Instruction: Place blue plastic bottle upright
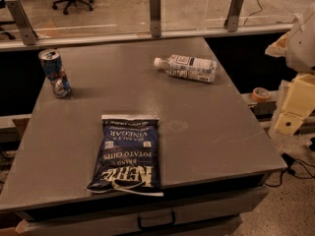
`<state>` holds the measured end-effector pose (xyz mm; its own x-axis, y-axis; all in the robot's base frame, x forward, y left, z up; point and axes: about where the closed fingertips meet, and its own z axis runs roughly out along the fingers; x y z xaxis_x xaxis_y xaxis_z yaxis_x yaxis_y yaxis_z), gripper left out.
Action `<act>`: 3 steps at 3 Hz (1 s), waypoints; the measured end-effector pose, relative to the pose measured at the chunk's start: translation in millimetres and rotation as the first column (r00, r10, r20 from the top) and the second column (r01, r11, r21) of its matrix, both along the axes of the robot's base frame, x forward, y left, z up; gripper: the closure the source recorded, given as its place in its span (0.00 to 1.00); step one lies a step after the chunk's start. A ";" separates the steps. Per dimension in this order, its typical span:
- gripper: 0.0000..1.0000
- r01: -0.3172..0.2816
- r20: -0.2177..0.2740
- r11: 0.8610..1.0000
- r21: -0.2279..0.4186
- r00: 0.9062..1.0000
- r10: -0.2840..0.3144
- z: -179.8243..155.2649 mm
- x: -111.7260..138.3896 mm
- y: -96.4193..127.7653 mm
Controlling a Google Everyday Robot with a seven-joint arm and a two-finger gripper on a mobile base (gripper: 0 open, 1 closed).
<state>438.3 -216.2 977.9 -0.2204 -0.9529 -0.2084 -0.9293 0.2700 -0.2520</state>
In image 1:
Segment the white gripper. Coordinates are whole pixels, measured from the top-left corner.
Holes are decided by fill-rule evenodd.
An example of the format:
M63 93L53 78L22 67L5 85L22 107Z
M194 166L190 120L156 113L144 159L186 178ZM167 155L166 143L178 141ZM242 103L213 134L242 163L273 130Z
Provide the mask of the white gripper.
M285 57L286 65L299 73L315 73L315 4L296 19L286 32L270 44L265 54ZM315 110L315 76L302 74L290 83L275 130L293 135Z

